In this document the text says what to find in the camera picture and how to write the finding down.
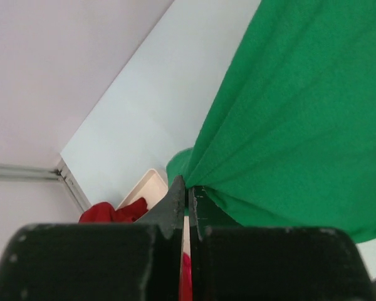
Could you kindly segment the left aluminium frame post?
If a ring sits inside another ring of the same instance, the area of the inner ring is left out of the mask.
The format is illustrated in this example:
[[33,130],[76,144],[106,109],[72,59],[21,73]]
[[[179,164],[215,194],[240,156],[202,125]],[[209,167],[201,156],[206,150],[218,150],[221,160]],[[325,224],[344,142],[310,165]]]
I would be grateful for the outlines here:
[[0,164],[0,181],[58,182],[65,186],[81,212],[91,207],[91,203],[63,159],[51,169]]

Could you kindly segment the dark red t-shirt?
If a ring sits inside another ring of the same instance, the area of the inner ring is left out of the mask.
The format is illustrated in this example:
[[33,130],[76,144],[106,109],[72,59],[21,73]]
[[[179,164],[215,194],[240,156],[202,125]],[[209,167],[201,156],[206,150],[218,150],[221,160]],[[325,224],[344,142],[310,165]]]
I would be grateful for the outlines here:
[[147,213],[148,204],[145,198],[139,198],[120,209],[115,209],[108,202],[95,204],[86,210],[79,223],[133,223]]

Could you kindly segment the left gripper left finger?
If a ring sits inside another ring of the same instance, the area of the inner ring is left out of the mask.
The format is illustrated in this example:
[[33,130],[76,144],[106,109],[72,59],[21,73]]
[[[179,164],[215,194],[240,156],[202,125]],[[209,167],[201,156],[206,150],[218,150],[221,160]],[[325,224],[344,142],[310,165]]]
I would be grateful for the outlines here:
[[29,224],[0,259],[0,300],[177,300],[185,183],[134,223]]

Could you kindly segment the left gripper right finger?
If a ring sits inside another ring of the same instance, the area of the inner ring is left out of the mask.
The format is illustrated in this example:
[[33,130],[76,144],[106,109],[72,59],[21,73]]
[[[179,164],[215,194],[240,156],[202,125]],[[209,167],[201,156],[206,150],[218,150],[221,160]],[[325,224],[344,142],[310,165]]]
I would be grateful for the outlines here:
[[373,300],[351,238],[326,227],[243,227],[187,192],[194,300]]

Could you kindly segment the pink t-shirt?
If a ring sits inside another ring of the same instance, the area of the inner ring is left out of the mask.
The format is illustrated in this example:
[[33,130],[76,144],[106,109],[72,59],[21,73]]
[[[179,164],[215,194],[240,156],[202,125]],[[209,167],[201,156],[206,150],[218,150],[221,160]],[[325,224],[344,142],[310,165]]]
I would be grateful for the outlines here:
[[191,258],[183,253],[180,277],[179,301],[192,301],[192,267]]

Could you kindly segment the green t-shirt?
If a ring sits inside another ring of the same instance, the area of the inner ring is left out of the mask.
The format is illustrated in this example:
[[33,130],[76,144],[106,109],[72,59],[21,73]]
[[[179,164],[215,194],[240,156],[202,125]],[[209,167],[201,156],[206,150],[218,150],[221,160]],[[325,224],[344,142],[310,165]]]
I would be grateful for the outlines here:
[[376,238],[376,1],[262,1],[166,173],[243,226]]

